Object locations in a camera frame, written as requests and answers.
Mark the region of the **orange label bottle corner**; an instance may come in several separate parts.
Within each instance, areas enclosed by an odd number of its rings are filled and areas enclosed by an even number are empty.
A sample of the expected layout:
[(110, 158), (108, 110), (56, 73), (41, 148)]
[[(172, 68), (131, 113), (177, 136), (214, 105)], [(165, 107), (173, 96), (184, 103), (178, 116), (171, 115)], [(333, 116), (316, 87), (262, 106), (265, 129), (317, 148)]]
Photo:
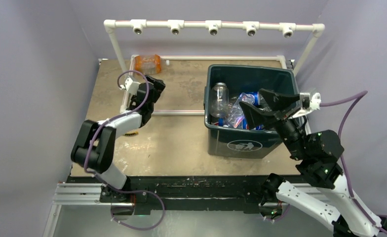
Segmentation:
[(155, 75), (162, 72), (164, 68), (170, 65), (169, 60), (162, 59), (157, 54), (138, 55), (133, 59), (134, 69), (145, 75)]

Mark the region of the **dark green plastic bin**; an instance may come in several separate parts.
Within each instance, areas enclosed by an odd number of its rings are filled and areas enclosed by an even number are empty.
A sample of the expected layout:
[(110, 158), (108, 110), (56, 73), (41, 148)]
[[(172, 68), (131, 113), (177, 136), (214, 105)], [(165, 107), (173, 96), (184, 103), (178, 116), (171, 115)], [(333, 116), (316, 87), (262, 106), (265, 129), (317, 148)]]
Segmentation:
[(283, 94), (296, 94), (298, 88), (291, 70), (262, 66), (213, 64), (207, 72), (204, 89), (204, 125), (208, 129), (208, 153), (214, 156), (232, 158), (263, 158), (282, 143), (279, 135), (272, 130), (259, 127), (248, 130), (246, 124), (237, 128), (228, 125), (227, 119), (211, 115), (214, 100), (212, 88), (224, 83), (228, 88), (229, 102), (234, 103), (242, 94), (257, 96), (264, 88)]

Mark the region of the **clear crushed bottle back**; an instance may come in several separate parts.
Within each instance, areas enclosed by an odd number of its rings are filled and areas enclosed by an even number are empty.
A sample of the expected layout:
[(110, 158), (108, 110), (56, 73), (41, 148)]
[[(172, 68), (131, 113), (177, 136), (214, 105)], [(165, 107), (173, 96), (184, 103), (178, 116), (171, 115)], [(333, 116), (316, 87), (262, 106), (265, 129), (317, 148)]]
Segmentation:
[(240, 106), (240, 102), (245, 102), (254, 105), (255, 97), (250, 93), (241, 93), (231, 106), (228, 114), (227, 122), (231, 128), (242, 128), (242, 122), (244, 120), (243, 110)]

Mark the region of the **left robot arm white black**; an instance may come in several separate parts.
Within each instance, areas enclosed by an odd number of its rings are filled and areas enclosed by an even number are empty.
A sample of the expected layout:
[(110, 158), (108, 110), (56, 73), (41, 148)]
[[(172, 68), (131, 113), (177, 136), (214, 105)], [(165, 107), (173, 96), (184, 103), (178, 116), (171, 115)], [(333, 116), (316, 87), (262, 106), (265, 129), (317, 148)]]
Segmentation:
[(105, 120), (85, 120), (71, 151), (71, 161), (108, 185), (120, 202), (129, 200), (134, 191), (129, 177), (113, 163), (116, 139), (147, 124), (166, 87), (161, 79), (147, 75), (145, 80), (136, 88), (128, 110)]

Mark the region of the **clear crushed bottle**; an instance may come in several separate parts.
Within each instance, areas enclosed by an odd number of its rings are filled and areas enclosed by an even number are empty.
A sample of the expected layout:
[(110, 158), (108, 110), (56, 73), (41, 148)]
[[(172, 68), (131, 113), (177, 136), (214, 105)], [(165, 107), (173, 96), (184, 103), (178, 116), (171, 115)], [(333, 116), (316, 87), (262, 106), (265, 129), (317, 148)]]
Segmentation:
[(229, 89), (225, 83), (216, 83), (210, 91), (210, 114), (215, 118), (224, 118), (229, 113)]
[(242, 122), (244, 120), (243, 110), (240, 106), (240, 102), (245, 102), (254, 105), (255, 97), (250, 93), (241, 93), (231, 106), (228, 114), (227, 122), (231, 128), (242, 128)]

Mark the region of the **clear crushed bottle front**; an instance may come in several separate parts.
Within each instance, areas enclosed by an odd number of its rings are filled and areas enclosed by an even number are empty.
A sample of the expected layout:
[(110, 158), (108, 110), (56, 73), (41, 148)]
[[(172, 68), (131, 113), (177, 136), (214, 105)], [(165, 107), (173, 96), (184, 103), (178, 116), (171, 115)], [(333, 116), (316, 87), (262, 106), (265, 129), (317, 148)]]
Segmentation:
[(210, 114), (215, 118), (224, 118), (229, 113), (229, 89), (225, 83), (216, 83), (210, 91)]

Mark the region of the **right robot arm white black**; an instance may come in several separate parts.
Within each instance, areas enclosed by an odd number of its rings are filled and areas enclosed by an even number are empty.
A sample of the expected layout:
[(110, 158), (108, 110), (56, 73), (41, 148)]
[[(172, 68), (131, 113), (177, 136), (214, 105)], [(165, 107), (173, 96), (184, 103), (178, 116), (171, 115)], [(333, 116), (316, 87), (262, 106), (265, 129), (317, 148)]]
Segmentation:
[(249, 128), (273, 128), (291, 159), (299, 162), (296, 169), (303, 179), (328, 198), (328, 203), (324, 203), (272, 173), (261, 186), (261, 203), (279, 201), (292, 205), (336, 237), (376, 237), (387, 233), (387, 217), (376, 215), (363, 203), (353, 191), (345, 165), (338, 163), (344, 152), (340, 134), (333, 130), (307, 134), (295, 121), (320, 108), (320, 94), (288, 95), (266, 89), (260, 89), (259, 94), (270, 107), (269, 112), (247, 102), (239, 103)]

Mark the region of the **clear Pepsi bottle blue cap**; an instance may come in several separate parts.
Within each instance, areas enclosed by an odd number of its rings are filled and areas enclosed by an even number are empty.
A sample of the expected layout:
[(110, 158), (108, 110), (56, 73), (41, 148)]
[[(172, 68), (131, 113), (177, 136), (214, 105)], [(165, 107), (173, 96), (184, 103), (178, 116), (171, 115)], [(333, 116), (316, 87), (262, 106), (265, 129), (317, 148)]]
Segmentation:
[(259, 92), (249, 92), (249, 94), (254, 98), (253, 105), (259, 106), (263, 100), (261, 94)]

